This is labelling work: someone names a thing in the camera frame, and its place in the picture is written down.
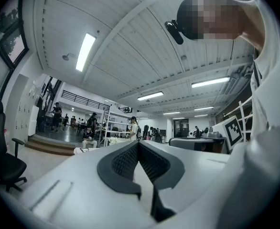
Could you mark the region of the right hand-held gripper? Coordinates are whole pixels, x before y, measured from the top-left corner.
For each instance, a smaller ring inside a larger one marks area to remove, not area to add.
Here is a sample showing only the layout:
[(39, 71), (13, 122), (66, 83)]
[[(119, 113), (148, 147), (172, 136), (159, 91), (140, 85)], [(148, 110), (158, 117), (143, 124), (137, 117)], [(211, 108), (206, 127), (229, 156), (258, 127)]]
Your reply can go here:
[(243, 134), (236, 116), (230, 117), (204, 133), (202, 138), (171, 138), (169, 145), (194, 151), (229, 154), (235, 144), (243, 141)]

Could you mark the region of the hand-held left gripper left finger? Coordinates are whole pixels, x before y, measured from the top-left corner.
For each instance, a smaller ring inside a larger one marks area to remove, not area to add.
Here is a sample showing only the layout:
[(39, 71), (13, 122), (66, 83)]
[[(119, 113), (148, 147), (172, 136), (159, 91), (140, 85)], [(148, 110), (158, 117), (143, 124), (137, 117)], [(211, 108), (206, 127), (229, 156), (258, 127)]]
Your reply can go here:
[(121, 143), (68, 158), (15, 198), (0, 197), (25, 229), (148, 229), (156, 221), (134, 194), (109, 188), (97, 166), (106, 155), (127, 147)]

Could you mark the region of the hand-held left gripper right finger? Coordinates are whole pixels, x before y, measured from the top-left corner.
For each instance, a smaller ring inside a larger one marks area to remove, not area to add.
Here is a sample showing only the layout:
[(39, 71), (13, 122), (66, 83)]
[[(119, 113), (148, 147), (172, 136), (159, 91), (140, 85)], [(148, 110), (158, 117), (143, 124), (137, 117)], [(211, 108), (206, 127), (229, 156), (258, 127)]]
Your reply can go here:
[(139, 142), (139, 162), (153, 184), (151, 215), (161, 222), (189, 207), (221, 174), (228, 155)]

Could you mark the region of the brown wooden steps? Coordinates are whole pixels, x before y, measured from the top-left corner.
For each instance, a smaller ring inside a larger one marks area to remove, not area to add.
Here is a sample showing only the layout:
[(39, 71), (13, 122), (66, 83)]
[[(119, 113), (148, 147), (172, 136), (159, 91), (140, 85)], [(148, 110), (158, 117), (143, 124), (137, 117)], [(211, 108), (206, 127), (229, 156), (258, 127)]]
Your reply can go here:
[(74, 149), (80, 147), (81, 143), (65, 142), (34, 134), (28, 138), (24, 146), (43, 153), (73, 156)]

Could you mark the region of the white rack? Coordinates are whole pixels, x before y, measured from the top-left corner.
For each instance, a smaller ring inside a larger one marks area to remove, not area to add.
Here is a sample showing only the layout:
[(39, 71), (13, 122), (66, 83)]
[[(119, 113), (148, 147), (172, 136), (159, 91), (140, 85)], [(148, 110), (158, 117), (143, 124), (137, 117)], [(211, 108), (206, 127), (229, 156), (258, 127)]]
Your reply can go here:
[(248, 119), (253, 117), (252, 110), (247, 115), (245, 115), (245, 113), (244, 113), (244, 108), (246, 108), (248, 106), (252, 106), (252, 99), (251, 98), (252, 97), (249, 97), (244, 102), (239, 101), (239, 109), (240, 109), (240, 113), (241, 113), (241, 118), (239, 119), (239, 121), (242, 122), (243, 142), (247, 142), (246, 135), (251, 133), (251, 130), (247, 130), (247, 128), (246, 128), (246, 122), (247, 122)]

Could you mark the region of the white metal shelf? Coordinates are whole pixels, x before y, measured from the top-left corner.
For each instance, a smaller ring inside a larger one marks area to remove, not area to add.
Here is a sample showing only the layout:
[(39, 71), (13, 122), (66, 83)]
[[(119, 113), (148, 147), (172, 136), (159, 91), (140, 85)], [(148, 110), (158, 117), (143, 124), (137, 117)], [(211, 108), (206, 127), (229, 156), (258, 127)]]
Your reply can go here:
[(111, 104), (103, 113), (104, 122), (100, 126), (98, 147), (129, 141), (130, 118), (118, 106)]

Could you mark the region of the white tall cabinet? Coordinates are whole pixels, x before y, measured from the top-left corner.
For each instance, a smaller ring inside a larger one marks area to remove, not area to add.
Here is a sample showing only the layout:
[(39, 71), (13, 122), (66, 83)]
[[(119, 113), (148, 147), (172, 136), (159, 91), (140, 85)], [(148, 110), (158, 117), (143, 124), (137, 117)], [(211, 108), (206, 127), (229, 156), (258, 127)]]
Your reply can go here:
[(32, 136), (36, 132), (38, 112), (39, 108), (37, 106), (33, 106), (29, 120), (28, 136)]

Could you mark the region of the black office chair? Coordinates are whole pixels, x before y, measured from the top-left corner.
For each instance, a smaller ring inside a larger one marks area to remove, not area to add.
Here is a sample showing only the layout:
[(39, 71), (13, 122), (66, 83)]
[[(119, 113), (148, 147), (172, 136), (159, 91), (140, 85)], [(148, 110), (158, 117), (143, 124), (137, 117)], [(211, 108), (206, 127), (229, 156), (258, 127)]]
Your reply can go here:
[(24, 145), (24, 142), (13, 138), (12, 141), (15, 142), (15, 153), (14, 155), (8, 153), (4, 132), (5, 120), (6, 116), (0, 99), (0, 184), (6, 186), (7, 192), (11, 188), (22, 192), (22, 189), (16, 184), (21, 181), (24, 183), (27, 182), (27, 178), (22, 177), (27, 165), (18, 158), (18, 147), (19, 145)]

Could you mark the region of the black balcony railing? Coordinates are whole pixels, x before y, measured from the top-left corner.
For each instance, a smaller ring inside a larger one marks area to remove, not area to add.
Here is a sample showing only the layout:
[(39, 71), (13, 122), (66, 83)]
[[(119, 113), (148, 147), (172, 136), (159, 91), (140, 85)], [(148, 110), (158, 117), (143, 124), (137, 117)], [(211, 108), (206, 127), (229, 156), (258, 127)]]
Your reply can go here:
[(71, 93), (69, 91), (63, 90), (61, 97), (67, 100), (70, 100), (72, 102), (78, 103), (78, 104), (83, 104), (86, 106), (90, 106), (93, 108), (101, 109), (101, 110), (109, 110), (110, 106), (107, 104), (103, 104), (82, 96), (79, 96), (77, 94)]

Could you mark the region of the person's white printed t-shirt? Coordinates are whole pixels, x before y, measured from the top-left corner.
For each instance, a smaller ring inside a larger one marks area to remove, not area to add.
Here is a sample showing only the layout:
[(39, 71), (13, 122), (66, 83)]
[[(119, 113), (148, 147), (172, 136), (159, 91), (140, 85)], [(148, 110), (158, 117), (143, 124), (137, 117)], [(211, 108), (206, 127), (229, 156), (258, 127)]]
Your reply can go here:
[(280, 21), (255, 0), (265, 43), (255, 49), (250, 141), (238, 144), (222, 173), (189, 208), (167, 223), (174, 229), (280, 229)]

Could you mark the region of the white locker cabinet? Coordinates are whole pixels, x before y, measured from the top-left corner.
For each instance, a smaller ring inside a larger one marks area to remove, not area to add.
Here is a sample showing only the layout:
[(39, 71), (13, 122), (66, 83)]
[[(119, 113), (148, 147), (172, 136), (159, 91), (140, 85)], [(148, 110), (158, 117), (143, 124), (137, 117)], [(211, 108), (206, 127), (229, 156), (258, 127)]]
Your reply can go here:
[(38, 103), (40, 92), (34, 80), (22, 74), (18, 75), (5, 110), (5, 128), (9, 131), (10, 138), (27, 141), (32, 108)]

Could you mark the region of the person's neck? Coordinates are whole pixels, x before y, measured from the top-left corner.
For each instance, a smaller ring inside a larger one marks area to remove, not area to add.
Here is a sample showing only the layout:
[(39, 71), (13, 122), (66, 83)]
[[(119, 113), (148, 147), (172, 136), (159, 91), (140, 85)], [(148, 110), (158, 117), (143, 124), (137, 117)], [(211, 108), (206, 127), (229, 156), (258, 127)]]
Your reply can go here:
[(265, 43), (265, 26), (255, 0), (235, 0), (242, 9), (242, 32), (240, 37), (249, 42), (260, 54)]

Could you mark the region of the black framed window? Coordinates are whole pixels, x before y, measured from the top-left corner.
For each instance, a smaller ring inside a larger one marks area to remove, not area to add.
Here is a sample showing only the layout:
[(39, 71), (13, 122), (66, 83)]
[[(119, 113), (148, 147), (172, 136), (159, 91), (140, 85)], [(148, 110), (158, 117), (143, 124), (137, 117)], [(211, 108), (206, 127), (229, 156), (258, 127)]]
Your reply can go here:
[(0, 98), (29, 48), (22, 17), (23, 0), (8, 0), (0, 10)]

